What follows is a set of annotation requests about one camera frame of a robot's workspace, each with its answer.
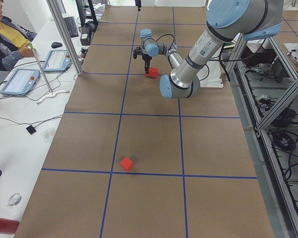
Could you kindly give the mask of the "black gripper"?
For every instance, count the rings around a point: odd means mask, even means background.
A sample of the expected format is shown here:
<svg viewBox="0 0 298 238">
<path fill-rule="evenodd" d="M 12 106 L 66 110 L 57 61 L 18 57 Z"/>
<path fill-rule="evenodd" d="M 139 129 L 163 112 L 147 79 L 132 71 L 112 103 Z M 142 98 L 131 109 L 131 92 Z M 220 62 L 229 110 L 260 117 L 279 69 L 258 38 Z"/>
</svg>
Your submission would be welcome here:
<svg viewBox="0 0 298 238">
<path fill-rule="evenodd" d="M 149 74 L 150 61 L 152 60 L 152 57 L 147 54 L 142 54 L 142 59 L 145 62 L 145 74 Z"/>
</svg>

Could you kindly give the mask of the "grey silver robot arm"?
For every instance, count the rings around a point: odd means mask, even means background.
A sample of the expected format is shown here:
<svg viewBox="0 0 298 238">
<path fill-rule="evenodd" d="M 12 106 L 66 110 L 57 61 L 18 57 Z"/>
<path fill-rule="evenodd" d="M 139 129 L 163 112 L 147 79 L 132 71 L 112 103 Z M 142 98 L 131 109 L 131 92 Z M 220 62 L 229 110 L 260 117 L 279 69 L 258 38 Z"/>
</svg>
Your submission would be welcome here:
<svg viewBox="0 0 298 238">
<path fill-rule="evenodd" d="M 173 44 L 152 38 L 152 31 L 140 33 L 140 51 L 144 58 L 165 55 L 172 67 L 159 82 L 160 93 L 167 99 L 190 98 L 200 89 L 197 73 L 216 51 L 237 34 L 244 40 L 261 40 L 277 35 L 282 26 L 282 0 L 213 0 L 207 12 L 206 29 L 182 59 Z"/>
</svg>

